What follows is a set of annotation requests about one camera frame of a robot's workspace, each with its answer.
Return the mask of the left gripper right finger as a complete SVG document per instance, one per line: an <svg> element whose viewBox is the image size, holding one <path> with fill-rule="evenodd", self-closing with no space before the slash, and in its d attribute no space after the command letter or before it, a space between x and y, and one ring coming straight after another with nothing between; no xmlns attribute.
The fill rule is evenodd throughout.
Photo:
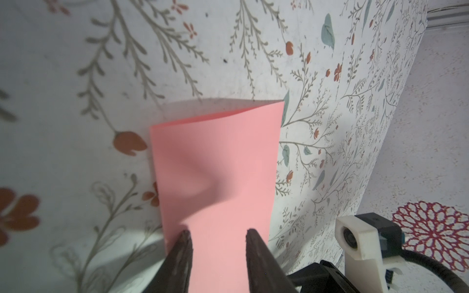
<svg viewBox="0 0 469 293"><path fill-rule="evenodd" d="M247 274L251 293L296 293L293 283L269 251L256 229L245 237Z"/></svg>

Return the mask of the pink square paper sheet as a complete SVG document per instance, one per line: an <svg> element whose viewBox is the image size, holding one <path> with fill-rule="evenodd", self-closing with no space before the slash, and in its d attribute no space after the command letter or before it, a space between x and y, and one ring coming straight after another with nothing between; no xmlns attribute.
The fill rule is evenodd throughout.
<svg viewBox="0 0 469 293"><path fill-rule="evenodd" d="M269 237L283 109L274 101L151 127L166 249L191 233L190 292L249 291L245 237Z"/></svg>

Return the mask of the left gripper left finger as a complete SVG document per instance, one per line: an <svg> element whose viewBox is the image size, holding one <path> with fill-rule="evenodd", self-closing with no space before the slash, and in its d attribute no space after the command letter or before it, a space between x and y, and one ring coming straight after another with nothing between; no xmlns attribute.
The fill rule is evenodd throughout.
<svg viewBox="0 0 469 293"><path fill-rule="evenodd" d="M184 230L143 293L187 293L193 251L191 233Z"/></svg>

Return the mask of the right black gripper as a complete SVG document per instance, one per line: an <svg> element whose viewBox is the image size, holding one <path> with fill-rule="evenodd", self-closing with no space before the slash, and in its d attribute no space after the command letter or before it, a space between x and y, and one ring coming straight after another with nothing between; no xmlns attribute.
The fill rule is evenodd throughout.
<svg viewBox="0 0 469 293"><path fill-rule="evenodd" d="M287 276L300 293L359 293L331 262L321 260Z"/></svg>

